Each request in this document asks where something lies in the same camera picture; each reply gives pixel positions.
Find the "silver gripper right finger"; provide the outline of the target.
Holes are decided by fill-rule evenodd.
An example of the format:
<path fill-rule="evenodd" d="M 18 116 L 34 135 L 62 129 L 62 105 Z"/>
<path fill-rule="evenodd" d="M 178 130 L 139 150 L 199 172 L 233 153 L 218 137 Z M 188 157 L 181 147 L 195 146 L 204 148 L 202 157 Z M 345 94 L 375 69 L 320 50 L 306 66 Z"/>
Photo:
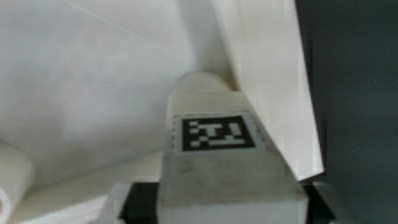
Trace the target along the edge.
<path fill-rule="evenodd" d="M 355 224 L 338 191 L 325 182 L 302 185 L 309 196 L 306 224 Z"/>

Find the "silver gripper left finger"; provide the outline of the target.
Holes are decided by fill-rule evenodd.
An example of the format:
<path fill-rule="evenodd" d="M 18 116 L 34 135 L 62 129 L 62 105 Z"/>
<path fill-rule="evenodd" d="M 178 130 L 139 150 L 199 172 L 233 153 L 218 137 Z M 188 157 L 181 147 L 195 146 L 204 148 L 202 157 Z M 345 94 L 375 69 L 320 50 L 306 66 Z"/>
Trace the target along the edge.
<path fill-rule="evenodd" d="M 107 200 L 105 224 L 158 224 L 158 183 L 119 183 Z"/>

